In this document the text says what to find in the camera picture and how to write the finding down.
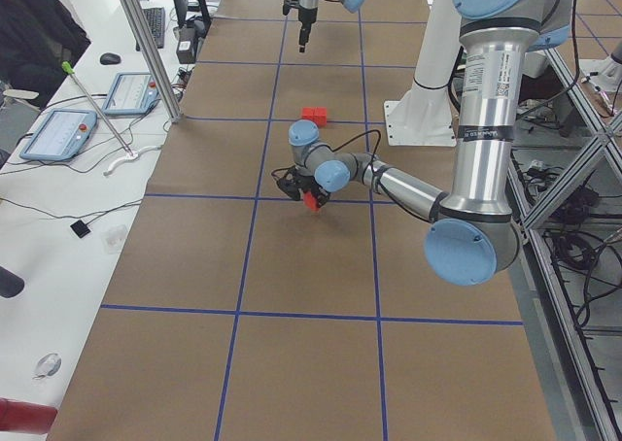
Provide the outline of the small black square pad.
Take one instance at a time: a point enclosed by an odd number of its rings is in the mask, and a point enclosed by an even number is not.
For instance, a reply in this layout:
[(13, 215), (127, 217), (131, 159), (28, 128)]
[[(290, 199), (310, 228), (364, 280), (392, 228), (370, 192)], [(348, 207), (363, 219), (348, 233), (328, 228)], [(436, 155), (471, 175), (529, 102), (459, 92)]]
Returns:
[(70, 225), (71, 230), (74, 232), (74, 234), (82, 239), (84, 237), (86, 237), (90, 232), (90, 228), (88, 227), (88, 225), (83, 222), (82, 220), (76, 220), (74, 221), (71, 225)]

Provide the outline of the near teach pendant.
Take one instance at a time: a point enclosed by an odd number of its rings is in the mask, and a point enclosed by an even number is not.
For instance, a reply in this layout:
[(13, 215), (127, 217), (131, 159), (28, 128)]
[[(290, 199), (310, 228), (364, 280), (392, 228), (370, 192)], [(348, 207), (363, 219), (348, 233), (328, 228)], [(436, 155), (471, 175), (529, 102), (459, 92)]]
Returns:
[(97, 122), (94, 111), (54, 110), (39, 125), (19, 156), (24, 160), (50, 162), (71, 159), (86, 144)]

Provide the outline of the red cylinder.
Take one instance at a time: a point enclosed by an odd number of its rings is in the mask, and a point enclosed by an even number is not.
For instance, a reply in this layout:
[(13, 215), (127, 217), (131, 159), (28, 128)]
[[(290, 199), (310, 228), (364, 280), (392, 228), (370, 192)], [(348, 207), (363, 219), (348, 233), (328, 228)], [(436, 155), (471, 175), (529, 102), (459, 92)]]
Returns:
[(56, 418), (57, 409), (24, 401), (1, 399), (1, 431), (46, 434)]

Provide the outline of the metal rod green tip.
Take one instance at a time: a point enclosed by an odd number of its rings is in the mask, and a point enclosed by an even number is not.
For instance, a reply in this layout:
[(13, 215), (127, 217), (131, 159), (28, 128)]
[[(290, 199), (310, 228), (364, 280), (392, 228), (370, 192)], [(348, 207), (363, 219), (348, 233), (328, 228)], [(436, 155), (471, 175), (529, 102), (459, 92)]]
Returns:
[(121, 144), (123, 150), (129, 154), (133, 155), (132, 149), (129, 145), (124, 141), (122, 136), (119, 134), (117, 129), (110, 122), (108, 117), (103, 113), (100, 106), (96, 103), (91, 93), (86, 89), (86, 87), (82, 84), (82, 82), (78, 79), (73, 67), (68, 61), (63, 61), (61, 63), (61, 68), (65, 72), (65, 74), (72, 80), (72, 82), (78, 87), (78, 89), (82, 92), (82, 94), (86, 97), (87, 101), (90, 103), (94, 112), (98, 115), (98, 117), (104, 122), (104, 124), (108, 127), (108, 129), (112, 132), (113, 136), (118, 140)]

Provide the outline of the brown paper mat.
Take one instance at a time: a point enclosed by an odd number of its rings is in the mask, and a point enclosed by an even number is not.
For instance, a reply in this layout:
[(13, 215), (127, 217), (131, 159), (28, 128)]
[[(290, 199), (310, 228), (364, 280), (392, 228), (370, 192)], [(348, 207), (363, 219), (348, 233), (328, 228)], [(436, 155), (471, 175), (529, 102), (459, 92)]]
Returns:
[(408, 89), (426, 0), (224, 0), (53, 440), (552, 440), (511, 281), (460, 288), (428, 227), (352, 184), (314, 213), (271, 172), (288, 129), (362, 152)]

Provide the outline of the teach pendant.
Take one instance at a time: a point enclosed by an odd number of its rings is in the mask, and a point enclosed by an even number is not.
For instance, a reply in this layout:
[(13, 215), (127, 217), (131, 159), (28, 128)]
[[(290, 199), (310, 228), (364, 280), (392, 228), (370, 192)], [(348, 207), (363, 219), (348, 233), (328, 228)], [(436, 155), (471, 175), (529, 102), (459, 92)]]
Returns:
[(107, 93), (103, 113), (112, 117), (145, 115), (159, 98), (148, 72), (117, 73)]
[(71, 159), (86, 144), (97, 122), (94, 111), (54, 110), (39, 125), (19, 156), (24, 160), (50, 162)]

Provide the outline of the aluminium frame post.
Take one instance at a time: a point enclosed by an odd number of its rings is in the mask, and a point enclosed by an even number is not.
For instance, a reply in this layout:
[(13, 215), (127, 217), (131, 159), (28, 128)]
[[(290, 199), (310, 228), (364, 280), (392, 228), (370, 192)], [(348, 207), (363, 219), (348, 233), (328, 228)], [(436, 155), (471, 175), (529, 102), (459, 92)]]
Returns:
[(156, 88), (161, 102), (172, 123), (182, 117), (182, 111), (169, 82), (168, 74), (162, 62), (151, 29), (143, 15), (139, 0), (120, 0), (121, 6), (129, 23), (130, 29), (139, 45), (150, 73), (155, 79)]

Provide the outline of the black computer mouse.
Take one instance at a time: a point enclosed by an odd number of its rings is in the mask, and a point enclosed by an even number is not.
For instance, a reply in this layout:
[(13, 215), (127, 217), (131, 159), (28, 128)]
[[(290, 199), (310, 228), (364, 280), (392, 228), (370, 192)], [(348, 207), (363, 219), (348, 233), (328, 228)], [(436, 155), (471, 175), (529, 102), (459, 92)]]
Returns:
[(121, 63), (121, 57), (112, 52), (105, 52), (99, 57), (102, 65), (117, 65)]

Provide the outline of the black power box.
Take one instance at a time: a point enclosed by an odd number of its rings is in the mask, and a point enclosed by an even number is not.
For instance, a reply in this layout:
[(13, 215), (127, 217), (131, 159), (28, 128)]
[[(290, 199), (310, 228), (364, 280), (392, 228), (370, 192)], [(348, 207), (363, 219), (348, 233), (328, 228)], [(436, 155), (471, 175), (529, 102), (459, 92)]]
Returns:
[(180, 64), (193, 64), (203, 44), (204, 24), (200, 20), (179, 27), (176, 33), (176, 54)]

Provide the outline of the person in black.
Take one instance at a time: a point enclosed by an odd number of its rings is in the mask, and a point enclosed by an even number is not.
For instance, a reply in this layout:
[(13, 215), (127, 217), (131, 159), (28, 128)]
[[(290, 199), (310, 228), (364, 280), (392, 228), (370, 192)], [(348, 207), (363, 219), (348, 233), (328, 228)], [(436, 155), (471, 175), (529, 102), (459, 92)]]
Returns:
[(1, 81), (36, 92), (29, 103), (48, 105), (90, 39), (60, 0), (1, 0)]

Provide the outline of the red block one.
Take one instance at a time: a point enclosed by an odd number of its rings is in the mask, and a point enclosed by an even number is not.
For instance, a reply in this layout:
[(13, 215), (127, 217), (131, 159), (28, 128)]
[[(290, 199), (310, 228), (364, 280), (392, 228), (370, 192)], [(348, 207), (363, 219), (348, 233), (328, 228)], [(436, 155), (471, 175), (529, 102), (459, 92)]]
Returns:
[(302, 198), (303, 204), (312, 212), (317, 213), (322, 208), (322, 203), (311, 191), (306, 191)]

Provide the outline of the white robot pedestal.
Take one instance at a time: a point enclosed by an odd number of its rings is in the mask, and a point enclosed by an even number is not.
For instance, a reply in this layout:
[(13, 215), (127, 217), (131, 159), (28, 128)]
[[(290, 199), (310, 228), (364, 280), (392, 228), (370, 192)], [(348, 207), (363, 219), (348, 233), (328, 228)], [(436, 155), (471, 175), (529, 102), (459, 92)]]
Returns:
[(447, 86), (460, 49), (460, 26), (452, 0), (432, 0), (412, 86), (400, 100), (384, 103), (390, 145), (456, 145)]

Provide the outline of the red block two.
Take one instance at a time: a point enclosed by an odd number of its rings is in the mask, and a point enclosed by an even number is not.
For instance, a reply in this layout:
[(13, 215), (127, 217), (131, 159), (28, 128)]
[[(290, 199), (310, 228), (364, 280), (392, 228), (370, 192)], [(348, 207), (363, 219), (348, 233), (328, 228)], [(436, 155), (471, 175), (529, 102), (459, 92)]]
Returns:
[(315, 108), (314, 107), (303, 107), (300, 112), (300, 118), (314, 121), (315, 120)]

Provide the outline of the red block three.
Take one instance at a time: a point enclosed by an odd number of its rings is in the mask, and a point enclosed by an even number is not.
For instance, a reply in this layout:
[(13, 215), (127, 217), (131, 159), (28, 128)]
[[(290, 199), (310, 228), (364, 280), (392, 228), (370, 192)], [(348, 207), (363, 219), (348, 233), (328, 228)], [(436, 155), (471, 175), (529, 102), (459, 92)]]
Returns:
[(319, 126), (324, 127), (328, 123), (328, 110), (326, 107), (315, 107), (313, 110), (313, 121)]

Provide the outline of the black keyboard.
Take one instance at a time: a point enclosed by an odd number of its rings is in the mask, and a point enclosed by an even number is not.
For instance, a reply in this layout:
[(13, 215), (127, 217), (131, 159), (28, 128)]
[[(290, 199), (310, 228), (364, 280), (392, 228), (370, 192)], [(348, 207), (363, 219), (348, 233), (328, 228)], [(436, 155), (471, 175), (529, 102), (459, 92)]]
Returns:
[(149, 7), (142, 9), (143, 16), (150, 28), (155, 45), (158, 49), (164, 48), (166, 30), (166, 11), (163, 7)]

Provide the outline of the far teach pendant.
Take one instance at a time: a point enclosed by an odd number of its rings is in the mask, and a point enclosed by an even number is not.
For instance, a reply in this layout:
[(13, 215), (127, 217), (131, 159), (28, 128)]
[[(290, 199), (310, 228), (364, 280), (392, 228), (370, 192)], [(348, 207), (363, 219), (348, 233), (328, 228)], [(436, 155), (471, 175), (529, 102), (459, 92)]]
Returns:
[(112, 117), (145, 115), (159, 98), (148, 72), (117, 73), (107, 93), (103, 113)]

